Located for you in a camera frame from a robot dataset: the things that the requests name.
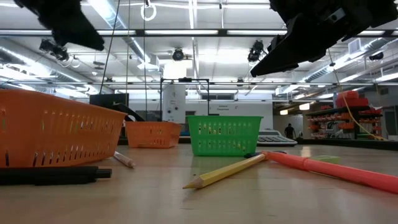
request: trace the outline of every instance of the robotic arm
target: robotic arm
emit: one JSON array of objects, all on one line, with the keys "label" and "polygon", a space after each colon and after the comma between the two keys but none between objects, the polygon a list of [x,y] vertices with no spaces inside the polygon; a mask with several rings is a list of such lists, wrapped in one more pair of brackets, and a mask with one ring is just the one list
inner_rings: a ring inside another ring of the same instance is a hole
[{"label": "robotic arm", "polygon": [[270,0],[287,26],[274,37],[268,55],[252,70],[253,77],[284,72],[300,62],[315,62],[340,39],[397,19],[394,0]]},{"label": "robotic arm", "polygon": [[52,30],[56,43],[74,43],[95,50],[104,49],[104,40],[81,11],[81,0],[14,0],[39,17],[40,23]]}]

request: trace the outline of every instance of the plastic basket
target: plastic basket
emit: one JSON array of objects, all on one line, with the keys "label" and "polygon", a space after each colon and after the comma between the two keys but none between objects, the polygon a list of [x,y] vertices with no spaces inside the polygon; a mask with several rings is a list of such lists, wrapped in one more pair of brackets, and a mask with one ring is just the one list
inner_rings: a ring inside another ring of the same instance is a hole
[{"label": "plastic basket", "polygon": [[74,166],[113,156],[124,113],[25,90],[0,90],[0,167]]},{"label": "plastic basket", "polygon": [[126,122],[130,147],[168,149],[178,144],[181,125],[171,122]]},{"label": "plastic basket", "polygon": [[256,151],[260,116],[188,116],[193,154],[243,156]]}]

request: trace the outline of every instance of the wooden table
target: wooden table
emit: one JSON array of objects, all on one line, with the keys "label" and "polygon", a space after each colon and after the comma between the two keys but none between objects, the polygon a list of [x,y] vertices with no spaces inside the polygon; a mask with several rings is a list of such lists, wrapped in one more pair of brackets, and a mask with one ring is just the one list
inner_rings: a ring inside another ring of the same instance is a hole
[{"label": "wooden table", "polygon": [[[335,146],[272,148],[398,175],[398,153]],[[0,187],[2,223],[397,223],[398,195],[263,162],[201,190],[182,190],[199,175],[241,160],[193,157],[190,145],[128,149],[131,170],[113,158],[112,179],[88,185]]]}]

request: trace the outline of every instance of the green basket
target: green basket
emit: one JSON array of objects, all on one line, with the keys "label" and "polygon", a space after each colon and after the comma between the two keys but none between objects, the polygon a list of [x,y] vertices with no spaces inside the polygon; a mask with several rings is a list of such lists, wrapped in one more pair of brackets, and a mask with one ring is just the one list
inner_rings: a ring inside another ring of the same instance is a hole
[{"label": "green basket", "polygon": [[261,116],[187,117],[196,156],[243,156],[256,151]]}]

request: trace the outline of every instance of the person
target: person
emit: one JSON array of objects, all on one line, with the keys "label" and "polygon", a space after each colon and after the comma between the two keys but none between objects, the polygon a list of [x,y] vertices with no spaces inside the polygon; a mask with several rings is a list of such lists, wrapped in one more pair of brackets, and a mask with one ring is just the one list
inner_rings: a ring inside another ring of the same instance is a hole
[{"label": "person", "polygon": [[294,131],[292,124],[289,123],[289,125],[285,128],[285,136],[287,138],[293,139],[293,134],[294,137],[296,137],[296,132]]}]

